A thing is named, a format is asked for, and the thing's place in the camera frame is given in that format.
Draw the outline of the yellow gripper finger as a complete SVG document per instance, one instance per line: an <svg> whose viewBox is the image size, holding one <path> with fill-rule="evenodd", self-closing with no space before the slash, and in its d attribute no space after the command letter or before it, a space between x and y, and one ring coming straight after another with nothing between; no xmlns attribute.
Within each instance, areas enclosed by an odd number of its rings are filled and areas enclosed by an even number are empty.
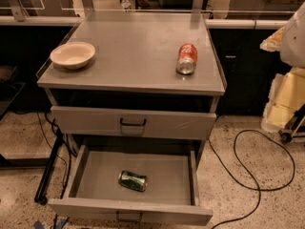
<svg viewBox="0 0 305 229"><path fill-rule="evenodd" d="M292 68L285 75L277 73L268 99L261 128L275 133L284 129L295 112L305 104L305 69Z"/></svg>
<svg viewBox="0 0 305 229"><path fill-rule="evenodd" d="M283 32L284 27L278 29L260 44L260 49L266 52L279 52Z"/></svg>

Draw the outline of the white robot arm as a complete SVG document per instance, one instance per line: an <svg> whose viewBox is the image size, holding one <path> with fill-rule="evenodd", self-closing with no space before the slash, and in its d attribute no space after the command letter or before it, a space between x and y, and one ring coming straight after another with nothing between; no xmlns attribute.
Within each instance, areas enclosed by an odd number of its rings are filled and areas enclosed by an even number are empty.
<svg viewBox="0 0 305 229"><path fill-rule="evenodd" d="M263 112L261 128L275 133L284 129L305 104L305 3L260 48L279 52L280 60L291 67L287 73L275 75Z"/></svg>

